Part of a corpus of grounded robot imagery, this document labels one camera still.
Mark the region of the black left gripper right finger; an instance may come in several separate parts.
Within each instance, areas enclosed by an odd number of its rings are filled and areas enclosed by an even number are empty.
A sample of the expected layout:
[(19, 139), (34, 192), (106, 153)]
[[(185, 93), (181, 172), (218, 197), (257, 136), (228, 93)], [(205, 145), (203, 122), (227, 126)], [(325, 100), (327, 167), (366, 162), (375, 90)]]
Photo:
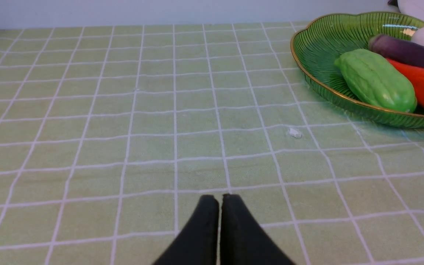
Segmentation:
[(222, 265), (294, 265), (261, 228), (238, 194), (224, 194), (219, 241)]

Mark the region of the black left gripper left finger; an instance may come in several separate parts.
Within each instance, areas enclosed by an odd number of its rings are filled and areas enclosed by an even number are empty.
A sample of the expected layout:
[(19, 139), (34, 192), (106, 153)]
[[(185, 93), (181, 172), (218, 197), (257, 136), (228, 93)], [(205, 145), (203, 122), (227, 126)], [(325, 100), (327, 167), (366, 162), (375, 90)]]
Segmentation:
[(155, 265), (215, 265), (217, 262), (219, 203), (200, 196), (178, 236), (155, 260)]

